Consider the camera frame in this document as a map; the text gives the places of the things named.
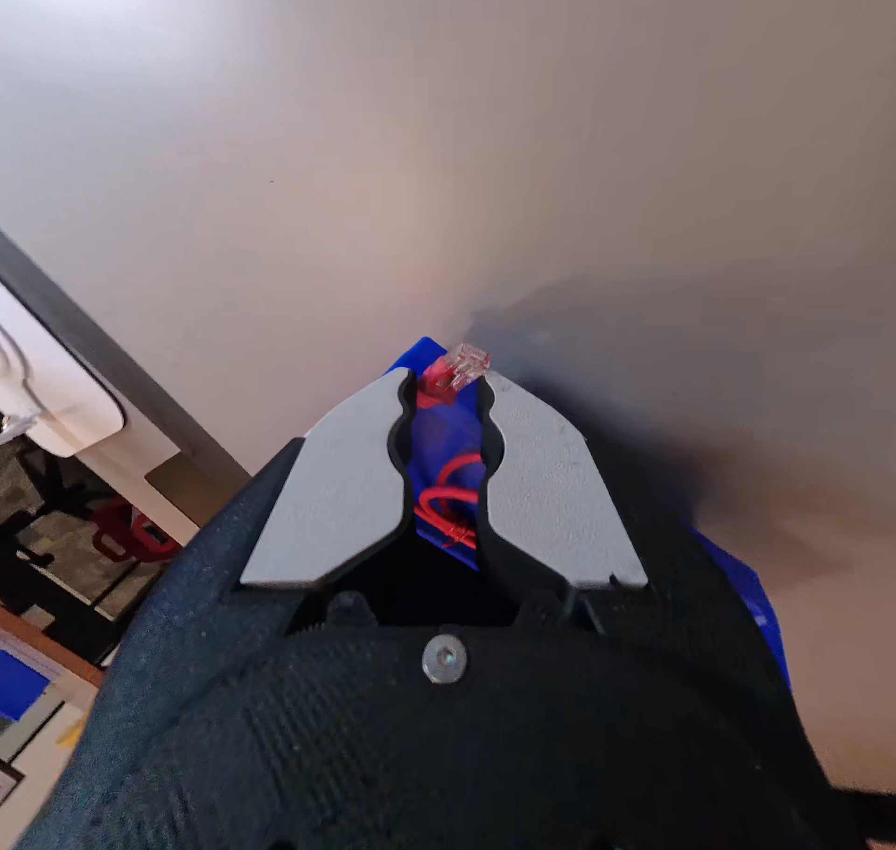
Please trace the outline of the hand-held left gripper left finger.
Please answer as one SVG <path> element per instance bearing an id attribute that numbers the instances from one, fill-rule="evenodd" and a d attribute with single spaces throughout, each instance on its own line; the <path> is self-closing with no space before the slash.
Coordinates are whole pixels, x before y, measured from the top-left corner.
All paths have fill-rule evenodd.
<path id="1" fill-rule="evenodd" d="M 368 384 L 308 431 L 240 576 L 293 601 L 289 627 L 323 624 L 338 596 L 378 613 L 412 550 L 412 371 Z"/>

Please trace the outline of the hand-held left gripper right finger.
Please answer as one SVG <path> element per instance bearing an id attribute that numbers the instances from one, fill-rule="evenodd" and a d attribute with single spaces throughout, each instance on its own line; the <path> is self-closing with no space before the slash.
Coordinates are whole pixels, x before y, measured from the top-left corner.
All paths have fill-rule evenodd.
<path id="1" fill-rule="evenodd" d="M 481 572 L 519 610 L 544 603 L 560 622 L 599 627 L 593 595 L 642 592 L 648 576 L 588 442 L 498 372 L 478 380 L 477 413 Z"/>

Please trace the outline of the blue plastic bin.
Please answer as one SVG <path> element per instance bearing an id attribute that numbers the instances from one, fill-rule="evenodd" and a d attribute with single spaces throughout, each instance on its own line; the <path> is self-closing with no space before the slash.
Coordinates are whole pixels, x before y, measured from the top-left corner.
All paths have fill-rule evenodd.
<path id="1" fill-rule="evenodd" d="M 459 391 L 452 405 L 434 405 L 416 415 L 408 466 L 416 505 L 420 503 L 421 492 L 433 486 L 451 486 L 469 494 L 478 491 L 485 475 L 480 457 L 481 431 L 474 385 Z M 431 501 L 430 507 L 439 508 L 440 513 L 436 514 L 435 522 L 428 514 L 417 516 L 418 535 L 467 569 L 477 571 L 476 502 L 448 498 Z M 755 620 L 785 683 L 792 688 L 778 618 L 758 575 L 696 529 L 690 528 L 690 532 L 726 574 Z"/>

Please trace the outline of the white stand base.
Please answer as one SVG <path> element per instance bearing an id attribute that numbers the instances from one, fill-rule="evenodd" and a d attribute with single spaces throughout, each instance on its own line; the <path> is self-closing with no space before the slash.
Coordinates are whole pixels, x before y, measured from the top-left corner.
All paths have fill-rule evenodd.
<path id="1" fill-rule="evenodd" d="M 1 444 L 27 437 L 59 458 L 113 437 L 126 414 L 113 394 L 1 285 Z"/>

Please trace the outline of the blue box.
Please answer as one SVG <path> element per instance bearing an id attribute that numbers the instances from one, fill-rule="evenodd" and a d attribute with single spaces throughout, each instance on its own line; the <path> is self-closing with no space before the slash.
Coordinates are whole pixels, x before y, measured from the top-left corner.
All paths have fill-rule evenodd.
<path id="1" fill-rule="evenodd" d="M 18 722 L 56 677 L 56 665 L 46 658 L 24 659 L 1 649 L 1 717 Z"/>

